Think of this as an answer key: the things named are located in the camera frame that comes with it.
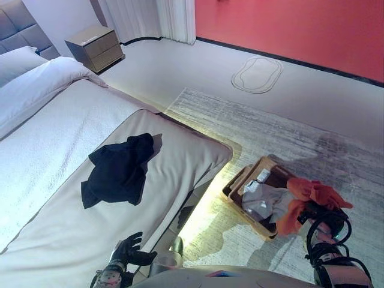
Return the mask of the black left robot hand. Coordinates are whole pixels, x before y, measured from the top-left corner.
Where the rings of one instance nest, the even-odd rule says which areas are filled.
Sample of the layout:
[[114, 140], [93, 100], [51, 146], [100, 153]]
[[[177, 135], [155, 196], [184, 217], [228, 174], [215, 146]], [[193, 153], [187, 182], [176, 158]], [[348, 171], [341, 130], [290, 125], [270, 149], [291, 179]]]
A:
[[134, 264], [137, 266], [148, 266], [156, 258], [158, 253], [144, 252], [140, 250], [143, 232], [137, 232], [121, 241], [115, 251], [112, 253], [111, 262], [115, 261], [127, 266]]

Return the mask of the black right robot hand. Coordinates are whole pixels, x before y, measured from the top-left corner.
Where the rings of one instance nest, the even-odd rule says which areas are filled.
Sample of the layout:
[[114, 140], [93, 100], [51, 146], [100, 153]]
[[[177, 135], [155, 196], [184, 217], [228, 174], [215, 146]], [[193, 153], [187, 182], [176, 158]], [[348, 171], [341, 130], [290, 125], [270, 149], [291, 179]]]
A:
[[342, 231], [344, 221], [349, 219], [341, 208], [328, 210], [314, 201], [309, 201], [304, 203], [304, 210], [299, 213], [297, 221], [304, 225], [309, 219], [316, 221], [319, 218], [330, 228], [332, 237], [336, 237]]

